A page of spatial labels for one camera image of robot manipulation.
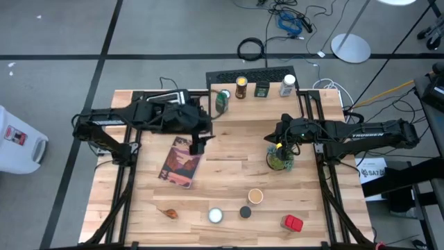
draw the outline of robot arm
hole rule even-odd
[[[326,161],[340,160],[347,154],[357,154],[380,147],[412,149],[419,143],[414,125],[402,119],[380,123],[346,124],[337,121],[293,119],[283,114],[274,133],[264,138],[279,146],[277,157],[285,154],[294,144],[322,144]]]
[[[139,99],[125,108],[91,110],[72,119],[73,136],[81,141],[94,142],[112,154],[113,163],[132,165],[133,152],[137,149],[128,143],[119,143],[110,137],[102,126],[128,125],[153,133],[191,134],[191,155],[204,153],[207,140],[213,136],[199,137],[211,129],[211,117],[198,101],[190,98],[187,90],[160,92],[147,99]]]

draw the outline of yellow cable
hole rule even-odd
[[[375,99],[378,99],[378,98],[380,98],[380,97],[383,97],[383,96],[386,95],[386,94],[390,94],[390,93],[392,93],[392,92],[394,92],[394,91],[396,91],[396,90],[399,90],[400,88],[403,88],[403,87],[405,87],[405,86],[411,85],[412,83],[413,83],[413,80],[408,81],[408,82],[406,82],[406,83],[403,83],[402,85],[399,85],[399,86],[397,86],[397,87],[394,87],[394,88],[391,89],[391,90],[387,90],[387,91],[385,91],[385,92],[383,92],[383,93],[381,93],[381,94],[375,95],[374,97],[372,97],[372,98],[370,98],[370,99],[368,99],[368,100],[362,101],[362,102],[358,103],[358,104],[357,104],[355,107],[353,107],[353,108],[359,108],[359,107],[365,105],[366,103],[369,103],[369,102],[371,102],[371,101],[373,101],[373,100],[375,100]]]

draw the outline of white trash bin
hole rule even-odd
[[[40,167],[48,137],[0,106],[0,171],[29,174]]]

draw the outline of white bottle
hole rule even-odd
[[[287,97],[291,94],[291,90],[293,89],[294,83],[296,82],[296,77],[288,74],[284,77],[284,80],[282,80],[282,83],[280,84],[280,96],[281,97]]]

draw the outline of gray floor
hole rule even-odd
[[[237,1],[243,6],[254,6],[253,0]],[[331,0],[313,0],[330,8]],[[317,16],[310,9],[307,16],[318,27],[309,44],[311,52],[318,51],[341,16],[345,0],[337,0],[331,17]],[[99,54],[111,20],[116,0],[0,0],[0,55],[41,54]],[[364,0],[350,1],[342,22],[334,36],[344,33],[355,18]],[[304,11],[308,2],[296,7]],[[444,9],[443,1],[438,1]],[[427,1],[418,0],[406,7],[385,6],[371,1],[354,33],[366,39],[373,53],[391,53],[398,42],[427,7]],[[125,0],[110,45],[109,53],[235,53],[238,43],[246,37],[264,39],[268,14],[263,10],[244,10],[231,1],[216,0]],[[429,52],[424,42],[417,41],[416,33],[435,20],[429,11],[415,31],[400,47],[398,53]],[[270,25],[268,35],[285,35]],[[306,53],[305,40],[274,41],[271,53]],[[256,51],[254,46],[246,51]],[[331,53],[330,43],[323,49]],[[443,53],[444,47],[435,53]],[[321,67],[321,77],[342,84],[357,98],[364,86],[377,73],[384,60],[369,60],[350,65],[335,59],[315,59]],[[0,173],[0,248],[37,249],[53,205],[60,178],[73,141],[69,121],[80,112],[92,75],[95,60],[18,60],[11,68],[11,60],[0,60],[0,105],[48,135],[49,150],[42,166],[28,175]],[[391,60],[364,95],[363,100],[430,71],[436,60]],[[310,88],[318,79],[318,68],[295,59],[282,62],[270,59],[270,66],[293,65],[302,88]],[[263,61],[242,60],[107,60],[101,75],[93,107],[107,107],[115,89],[159,88],[159,76],[176,80],[182,88],[205,87],[205,72],[263,67]],[[406,98],[420,107],[411,94]],[[385,103],[360,110],[366,117],[373,116]],[[416,117],[423,116],[417,112]],[[411,113],[385,110],[375,121],[399,118],[411,119]],[[417,124],[422,133],[426,123]],[[427,132],[413,151],[398,153],[418,156],[436,156]],[[406,160],[406,158],[388,158]],[[83,144],[76,159],[67,198],[54,235],[52,247],[77,243],[85,214],[96,158]],[[396,241],[417,233],[419,223],[388,214],[383,203],[368,204],[378,241]],[[442,219],[437,208],[429,209],[436,236],[442,235]],[[444,247],[444,239],[436,238]],[[410,247],[409,241],[396,244]]]

